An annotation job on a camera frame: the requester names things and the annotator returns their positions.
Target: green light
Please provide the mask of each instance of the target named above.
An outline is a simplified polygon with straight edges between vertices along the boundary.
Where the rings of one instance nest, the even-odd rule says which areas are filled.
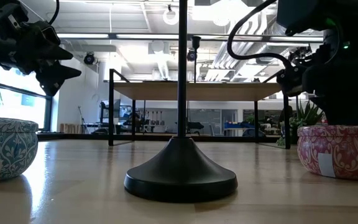
[[[350,42],[345,42],[343,45],[343,49],[348,49],[350,47]]]

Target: black table leg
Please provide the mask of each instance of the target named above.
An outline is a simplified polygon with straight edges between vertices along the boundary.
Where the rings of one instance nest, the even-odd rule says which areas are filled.
[[[114,70],[110,69],[109,74],[109,146],[113,146],[114,138]]]
[[[288,108],[289,108],[288,101],[289,101],[288,96],[284,95],[285,149],[291,148],[290,111],[288,110]]]
[[[144,104],[143,104],[143,135],[145,133],[145,123],[146,123],[146,101],[144,101]]]
[[[258,101],[254,102],[254,111],[255,111],[255,119],[254,119],[254,126],[255,126],[255,142],[259,143],[259,111],[258,111]]]
[[[136,100],[132,100],[132,140],[135,141],[136,136]]]

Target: black cable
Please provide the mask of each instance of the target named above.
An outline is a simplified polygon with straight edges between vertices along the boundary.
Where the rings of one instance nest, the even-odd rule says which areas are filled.
[[[233,49],[232,49],[232,43],[233,43],[234,36],[236,35],[237,31],[242,27],[242,25],[244,25],[244,23],[246,23],[253,15],[264,10],[267,6],[273,4],[276,1],[277,0],[266,0],[265,2],[263,2],[262,4],[257,6],[254,10],[252,10],[250,13],[248,13],[248,15],[246,15],[244,18],[242,18],[233,27],[233,30],[230,32],[229,39],[227,40],[227,52],[229,53],[229,55],[232,58],[237,59],[237,60],[249,60],[249,59],[253,59],[253,58],[272,57],[272,58],[277,58],[277,59],[281,60],[284,64],[285,68],[292,68],[291,62],[280,54],[261,53],[261,54],[253,54],[253,55],[238,55],[238,54],[234,53]]]
[[[342,46],[343,46],[343,36],[344,36],[343,28],[341,26],[341,23],[339,22],[339,19],[332,14],[330,14],[328,17],[334,22],[336,32],[338,35],[338,40],[337,40],[338,43],[337,43],[337,47],[336,47],[334,55],[325,64],[332,62],[338,56],[339,51],[342,49]]]
[[[60,2],[59,0],[56,0],[56,10],[55,10],[55,14],[53,15],[53,17],[51,18],[51,20],[49,21],[49,25],[52,25],[53,22],[55,22],[57,15],[59,14],[59,10],[60,10]]]

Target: ceiling light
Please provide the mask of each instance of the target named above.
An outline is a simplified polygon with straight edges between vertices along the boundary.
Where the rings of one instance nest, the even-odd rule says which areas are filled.
[[[109,39],[109,34],[57,34],[62,39]]]
[[[294,37],[270,37],[269,41],[274,42],[304,42],[304,43],[323,43],[323,37],[305,37],[305,36],[294,36]]]
[[[171,3],[171,1],[167,1],[167,0],[162,0],[162,1],[156,1],[156,0],[152,0],[152,1],[143,1],[143,0],[138,0],[138,1],[125,1],[125,0],[60,0],[60,2],[81,2],[81,3],[97,3],[97,4],[140,4],[140,3]]]
[[[228,35],[198,35],[201,37],[201,40],[223,40],[227,41],[229,38]],[[234,37],[233,41],[248,41],[248,42],[260,42],[262,40],[261,36],[254,35],[237,35]]]
[[[178,40],[178,34],[117,34],[117,39]]]
[[[302,43],[267,43],[269,47],[309,47],[309,44]]]
[[[173,12],[173,17],[171,19],[168,18],[168,13]],[[179,11],[177,9],[172,9],[169,11],[166,9],[162,14],[162,19],[168,25],[175,25],[179,22]]]

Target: camera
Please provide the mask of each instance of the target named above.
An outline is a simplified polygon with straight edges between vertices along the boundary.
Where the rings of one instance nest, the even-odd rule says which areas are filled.
[[[98,60],[94,57],[94,52],[86,53],[84,57],[84,63],[86,65],[94,65],[98,62]]]
[[[189,49],[187,53],[187,61],[194,62],[196,60],[196,51],[194,49]]]

